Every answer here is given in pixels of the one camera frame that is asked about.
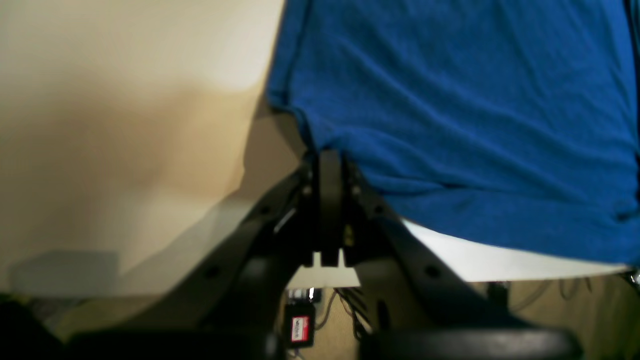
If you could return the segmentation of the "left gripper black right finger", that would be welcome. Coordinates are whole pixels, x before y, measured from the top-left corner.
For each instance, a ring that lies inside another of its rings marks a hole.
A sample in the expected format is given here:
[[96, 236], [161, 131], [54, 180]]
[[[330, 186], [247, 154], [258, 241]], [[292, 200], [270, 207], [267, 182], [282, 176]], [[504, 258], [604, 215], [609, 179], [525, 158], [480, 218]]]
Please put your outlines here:
[[330, 219], [347, 228], [371, 333], [361, 360], [580, 360], [569, 331], [483, 298], [409, 231], [354, 162], [330, 152]]

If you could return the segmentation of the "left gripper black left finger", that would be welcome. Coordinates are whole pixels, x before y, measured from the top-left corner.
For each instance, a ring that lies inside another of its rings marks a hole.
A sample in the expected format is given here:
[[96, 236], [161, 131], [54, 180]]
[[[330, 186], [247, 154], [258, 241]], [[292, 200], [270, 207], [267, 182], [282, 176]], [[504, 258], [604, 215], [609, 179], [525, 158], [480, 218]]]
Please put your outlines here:
[[185, 279], [150, 308], [80, 333], [67, 360], [285, 360], [275, 328], [282, 292], [317, 250], [329, 152], [306, 155]]

